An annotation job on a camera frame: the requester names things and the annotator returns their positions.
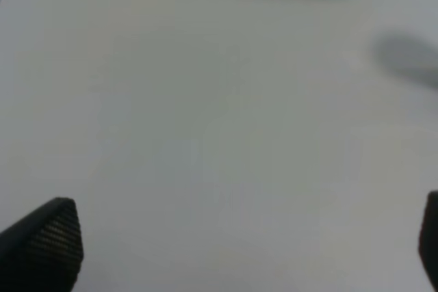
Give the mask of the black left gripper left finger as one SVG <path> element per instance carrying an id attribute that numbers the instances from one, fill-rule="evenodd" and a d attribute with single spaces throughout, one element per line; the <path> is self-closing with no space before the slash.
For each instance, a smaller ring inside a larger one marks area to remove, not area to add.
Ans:
<path id="1" fill-rule="evenodd" d="M 83 258 L 76 203 L 54 198 L 1 232 L 1 290 L 72 291 Z"/>

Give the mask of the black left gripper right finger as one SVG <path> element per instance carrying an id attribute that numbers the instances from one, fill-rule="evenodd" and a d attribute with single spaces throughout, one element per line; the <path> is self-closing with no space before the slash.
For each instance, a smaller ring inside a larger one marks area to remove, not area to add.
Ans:
<path id="1" fill-rule="evenodd" d="M 423 268 L 434 291 L 437 291 L 437 204 L 437 191 L 431 191 L 426 200 L 418 244 Z"/>

